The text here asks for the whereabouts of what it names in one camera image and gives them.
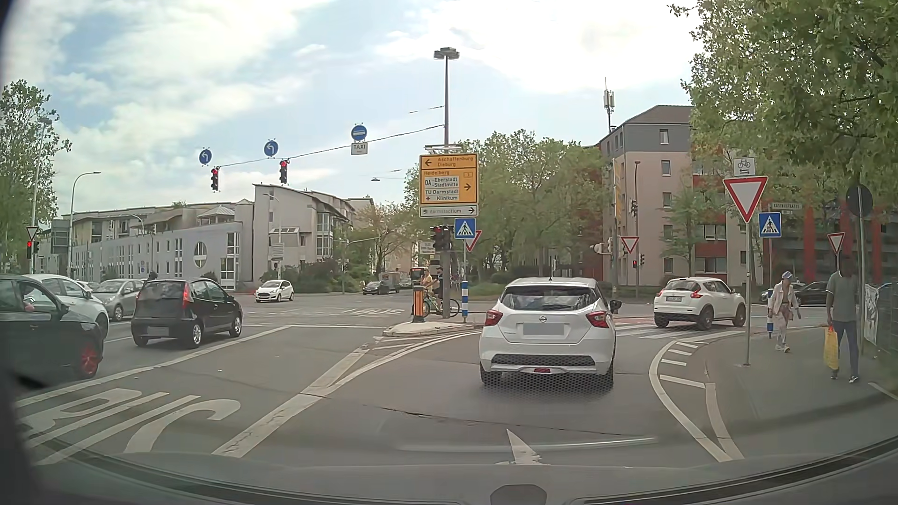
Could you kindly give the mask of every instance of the yellow direction sign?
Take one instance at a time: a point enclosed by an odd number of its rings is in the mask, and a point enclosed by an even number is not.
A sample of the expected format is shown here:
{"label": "yellow direction sign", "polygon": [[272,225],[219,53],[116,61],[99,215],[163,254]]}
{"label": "yellow direction sign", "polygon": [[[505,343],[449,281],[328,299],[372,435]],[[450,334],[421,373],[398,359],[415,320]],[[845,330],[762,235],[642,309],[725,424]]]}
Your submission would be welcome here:
{"label": "yellow direction sign", "polygon": [[477,155],[422,155],[421,206],[478,203]]}

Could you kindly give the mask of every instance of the bollard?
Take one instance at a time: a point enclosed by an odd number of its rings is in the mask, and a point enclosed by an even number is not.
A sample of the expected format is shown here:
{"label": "bollard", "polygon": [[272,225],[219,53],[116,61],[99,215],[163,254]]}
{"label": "bollard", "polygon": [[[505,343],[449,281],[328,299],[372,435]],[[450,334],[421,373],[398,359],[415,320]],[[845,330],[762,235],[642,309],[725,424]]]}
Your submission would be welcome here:
{"label": "bollard", "polygon": [[462,281],[462,323],[468,322],[468,281]]}
{"label": "bollard", "polygon": [[424,323],[425,321],[423,286],[415,286],[412,288],[411,321],[413,323]]}

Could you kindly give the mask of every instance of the white car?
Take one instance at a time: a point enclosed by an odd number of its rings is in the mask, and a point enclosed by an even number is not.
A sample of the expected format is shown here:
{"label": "white car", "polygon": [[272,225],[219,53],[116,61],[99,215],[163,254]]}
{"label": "white car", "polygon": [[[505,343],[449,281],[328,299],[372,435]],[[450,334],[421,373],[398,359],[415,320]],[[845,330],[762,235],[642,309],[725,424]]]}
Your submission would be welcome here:
{"label": "white car", "polygon": [[261,302],[279,302],[285,299],[293,300],[293,284],[286,280],[270,280],[256,289],[257,304]]}
{"label": "white car", "polygon": [[85,288],[77,280],[52,273],[32,273],[25,277],[38,280],[47,287],[47,291],[56,295],[59,301],[66,304],[72,312],[86,315],[96,321],[101,328],[103,338],[106,338],[110,329],[110,316],[106,312],[106,307],[93,296],[89,288]]}
{"label": "white car", "polygon": [[595,279],[513,280],[480,333],[480,380],[498,385],[503,372],[591,374],[614,385],[617,341],[612,312]]}
{"label": "white car", "polygon": [[658,328],[671,321],[696,323],[702,330],[709,330],[715,321],[745,324],[745,298],[713,277],[671,279],[655,296],[654,308]]}

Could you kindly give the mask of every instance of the round window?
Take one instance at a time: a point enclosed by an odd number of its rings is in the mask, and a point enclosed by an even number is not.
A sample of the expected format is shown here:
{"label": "round window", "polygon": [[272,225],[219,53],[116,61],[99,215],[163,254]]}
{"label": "round window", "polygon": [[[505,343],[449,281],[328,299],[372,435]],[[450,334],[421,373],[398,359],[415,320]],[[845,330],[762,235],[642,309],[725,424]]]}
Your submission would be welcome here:
{"label": "round window", "polygon": [[206,265],[206,245],[202,242],[197,242],[197,246],[193,248],[193,263],[198,269]]}

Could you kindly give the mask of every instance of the curb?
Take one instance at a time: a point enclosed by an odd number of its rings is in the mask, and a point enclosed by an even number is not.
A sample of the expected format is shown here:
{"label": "curb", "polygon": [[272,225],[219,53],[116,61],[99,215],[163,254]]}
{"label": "curb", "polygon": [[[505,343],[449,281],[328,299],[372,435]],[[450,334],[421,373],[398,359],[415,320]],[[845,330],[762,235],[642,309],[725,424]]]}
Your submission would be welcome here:
{"label": "curb", "polygon": [[392,327],[383,330],[381,333],[384,337],[429,337],[436,335],[443,335],[449,333],[457,333],[457,332],[466,332],[469,330],[479,330],[483,327],[483,324],[478,323],[459,323],[460,326],[455,326],[453,328],[442,328],[439,330],[425,330],[423,332],[394,332]]}

